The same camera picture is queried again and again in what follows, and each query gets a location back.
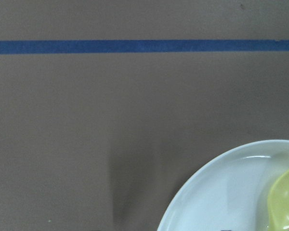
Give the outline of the white round plate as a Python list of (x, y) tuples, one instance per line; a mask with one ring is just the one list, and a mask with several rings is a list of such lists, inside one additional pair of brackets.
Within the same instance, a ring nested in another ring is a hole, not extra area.
[(160, 231), (265, 231), (267, 195), (289, 169), (289, 140), (241, 145), (209, 161), (176, 193)]

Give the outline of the yellow plastic spoon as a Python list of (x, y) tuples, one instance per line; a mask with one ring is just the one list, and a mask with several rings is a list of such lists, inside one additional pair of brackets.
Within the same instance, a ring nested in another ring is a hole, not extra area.
[(289, 231), (289, 170), (274, 182), (267, 198), (269, 231)]

